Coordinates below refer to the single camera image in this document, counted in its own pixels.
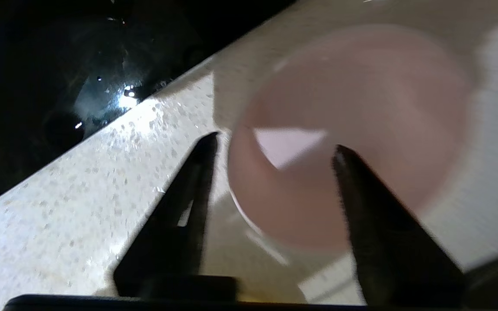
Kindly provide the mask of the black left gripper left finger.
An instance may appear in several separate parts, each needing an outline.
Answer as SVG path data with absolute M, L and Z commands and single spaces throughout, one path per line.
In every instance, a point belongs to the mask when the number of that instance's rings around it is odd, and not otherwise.
M 236 298 L 233 277 L 200 274 L 218 132 L 192 147 L 114 271 L 121 297 Z

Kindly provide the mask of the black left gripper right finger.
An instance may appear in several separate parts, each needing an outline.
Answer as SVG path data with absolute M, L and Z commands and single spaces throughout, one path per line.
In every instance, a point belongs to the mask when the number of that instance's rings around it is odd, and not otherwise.
M 374 307 L 460 307 L 460 268 L 352 149 L 332 158 L 362 295 Z

